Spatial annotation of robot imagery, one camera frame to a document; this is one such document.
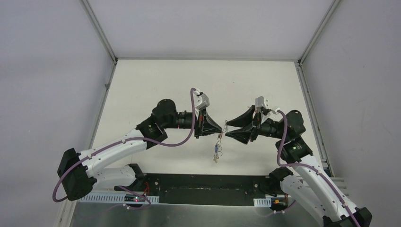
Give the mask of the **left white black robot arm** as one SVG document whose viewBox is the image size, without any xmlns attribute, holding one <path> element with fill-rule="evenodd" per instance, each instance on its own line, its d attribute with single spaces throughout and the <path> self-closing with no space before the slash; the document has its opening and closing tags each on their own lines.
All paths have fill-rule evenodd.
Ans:
<svg viewBox="0 0 401 227">
<path fill-rule="evenodd" d="M 59 181 L 52 193 L 53 201 L 75 201 L 95 188 L 128 186 L 132 191 L 141 190 L 144 178 L 137 164 L 120 168 L 109 165 L 156 145 L 178 147 L 191 136 L 221 133 L 222 128 L 207 113 L 208 105 L 207 100 L 196 97 L 191 112 L 178 112 L 173 100 L 163 99 L 150 117 L 111 144 L 81 152 L 74 148 L 66 150 L 57 169 Z"/>
</svg>

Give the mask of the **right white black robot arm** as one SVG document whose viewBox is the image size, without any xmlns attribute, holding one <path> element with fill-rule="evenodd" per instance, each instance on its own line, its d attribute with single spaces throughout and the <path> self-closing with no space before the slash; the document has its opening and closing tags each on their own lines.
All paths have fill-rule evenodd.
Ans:
<svg viewBox="0 0 401 227">
<path fill-rule="evenodd" d="M 368 227 L 373 215 L 352 202 L 326 174 L 302 138 L 304 120 L 298 110 L 284 113 L 252 105 L 230 121 L 236 130 L 227 137 L 243 144 L 258 136 L 277 138 L 278 168 L 268 177 L 268 194 L 287 194 L 314 217 L 322 227 Z"/>
</svg>

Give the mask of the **large silver carabiner keyring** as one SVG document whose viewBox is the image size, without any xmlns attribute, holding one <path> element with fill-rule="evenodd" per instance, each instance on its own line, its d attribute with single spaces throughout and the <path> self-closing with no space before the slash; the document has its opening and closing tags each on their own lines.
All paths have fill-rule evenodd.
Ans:
<svg viewBox="0 0 401 227">
<path fill-rule="evenodd" d="M 218 137 L 217 137 L 217 142 L 216 142 L 215 145 L 218 145 L 218 146 L 219 146 L 219 149 L 218 149 L 218 152 L 217 152 L 217 153 L 214 152 L 213 161 L 214 161 L 215 163 L 218 163 L 219 158 L 223 155 L 223 152 L 222 152 L 223 147 L 222 147 L 221 144 L 222 144 L 222 139 L 223 139 L 225 133 L 228 131 L 227 122 L 228 122 L 228 120 L 225 120 L 225 122 L 224 122 L 224 127 L 223 127 L 223 131 L 222 131 L 222 133 L 219 133 L 219 134 L 218 134 Z"/>
</svg>

